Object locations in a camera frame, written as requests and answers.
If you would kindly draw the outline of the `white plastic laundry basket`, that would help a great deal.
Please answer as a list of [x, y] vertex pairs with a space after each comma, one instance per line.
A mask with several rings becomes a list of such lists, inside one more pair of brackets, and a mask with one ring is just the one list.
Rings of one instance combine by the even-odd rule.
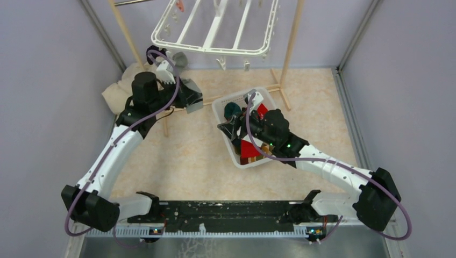
[[[266, 111], [275, 110], [277, 108], [275, 101], [266, 88], [254, 87], [254, 90], [256, 90], [257, 93], [263, 97], [263, 101], [259, 106], [260, 116], [263, 116]], [[228, 104], [235, 103], [241, 109], [247, 107], [244, 96], [249, 93], [249, 91], [249, 89], [237, 91], [215, 99], [212, 102], [211, 107], [215, 116], [216, 124], [221, 124], [227, 121], [225, 118], [225, 107]], [[254, 149], [250, 140], [248, 140], [248, 137], [231, 141], [224, 133], [221, 133], [221, 135], [225, 148], [237, 168], [246, 169], [256, 167], [270, 161], [269, 158], [264, 157]]]

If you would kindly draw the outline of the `dark navy sock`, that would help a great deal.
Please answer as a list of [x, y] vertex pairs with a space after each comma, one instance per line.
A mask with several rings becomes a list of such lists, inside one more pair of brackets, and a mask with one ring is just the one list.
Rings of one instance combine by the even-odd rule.
[[159, 64], [167, 60], [167, 49], [158, 47], [156, 45], [151, 45], [149, 48], [146, 50], [146, 60], [149, 65], [156, 65], [157, 67]]

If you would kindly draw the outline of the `white plastic sock hanger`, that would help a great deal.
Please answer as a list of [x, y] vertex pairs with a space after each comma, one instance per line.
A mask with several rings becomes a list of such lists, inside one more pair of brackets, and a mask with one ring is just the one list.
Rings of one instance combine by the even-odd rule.
[[170, 1], [151, 34], [153, 45], [169, 51], [212, 55], [218, 67], [227, 57], [242, 59], [245, 71], [251, 59], [265, 59], [275, 32], [279, 1], [194, 1], [179, 16]]

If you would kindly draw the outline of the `red plain sock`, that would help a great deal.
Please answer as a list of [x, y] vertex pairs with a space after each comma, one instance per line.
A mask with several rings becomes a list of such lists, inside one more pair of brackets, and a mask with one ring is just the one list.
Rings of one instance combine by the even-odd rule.
[[260, 154], [253, 146], [253, 144], [249, 141], [246, 140], [241, 140], [241, 145], [240, 145], [240, 157], [242, 159], [248, 159], [248, 158], [257, 158], [257, 157], [263, 157], [262, 154]]

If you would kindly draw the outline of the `white grey sock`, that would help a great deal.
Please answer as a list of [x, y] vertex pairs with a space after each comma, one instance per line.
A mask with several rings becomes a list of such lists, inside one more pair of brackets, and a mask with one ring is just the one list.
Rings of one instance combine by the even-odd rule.
[[204, 105], [200, 88], [192, 79], [184, 78], [182, 75], [188, 66], [187, 56], [183, 52], [177, 52], [173, 55], [172, 60], [175, 65], [174, 73], [180, 77], [179, 100], [176, 101], [175, 106], [185, 109], [187, 114], [201, 109]]

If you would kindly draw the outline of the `red snowflake sock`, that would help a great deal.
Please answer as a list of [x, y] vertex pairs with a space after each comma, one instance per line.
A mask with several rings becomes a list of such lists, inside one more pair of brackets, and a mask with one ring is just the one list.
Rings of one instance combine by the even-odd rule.
[[256, 109], [258, 113], [258, 117], [260, 120], [264, 119], [265, 114], [268, 112], [267, 107], [264, 104], [260, 104], [258, 108]]

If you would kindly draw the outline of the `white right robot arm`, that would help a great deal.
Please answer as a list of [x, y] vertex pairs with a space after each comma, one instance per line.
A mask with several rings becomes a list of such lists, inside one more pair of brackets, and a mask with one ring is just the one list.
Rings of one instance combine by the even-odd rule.
[[382, 232], [396, 210], [408, 217], [387, 170], [354, 167], [323, 153], [293, 134], [279, 109], [267, 111], [263, 116], [256, 111], [239, 112], [217, 127], [231, 140], [246, 137], [265, 144], [271, 148], [267, 157], [312, 172], [344, 190], [341, 194], [319, 190], [310, 193], [303, 202], [303, 215], [308, 221], [338, 215], [357, 218], [370, 229]]

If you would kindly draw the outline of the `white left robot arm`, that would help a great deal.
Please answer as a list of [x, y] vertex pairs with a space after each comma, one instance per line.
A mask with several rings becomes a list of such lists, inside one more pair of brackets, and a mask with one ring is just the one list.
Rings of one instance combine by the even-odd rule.
[[153, 223], [161, 216], [157, 196], [137, 192], [110, 200], [113, 186], [130, 155], [146, 138], [157, 115], [170, 108], [194, 112], [203, 106], [203, 94], [189, 78], [159, 78], [153, 72], [138, 73], [131, 82], [132, 95], [119, 115], [111, 137], [88, 172], [61, 192], [68, 211], [65, 231], [75, 237], [69, 223], [82, 223], [89, 230], [108, 232], [124, 219], [141, 216]]

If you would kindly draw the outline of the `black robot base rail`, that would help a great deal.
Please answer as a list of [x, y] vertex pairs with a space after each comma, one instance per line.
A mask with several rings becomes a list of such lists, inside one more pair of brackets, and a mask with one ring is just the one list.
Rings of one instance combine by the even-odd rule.
[[323, 239], [337, 215], [318, 215], [305, 201], [163, 201], [119, 222], [116, 234], [158, 238]]

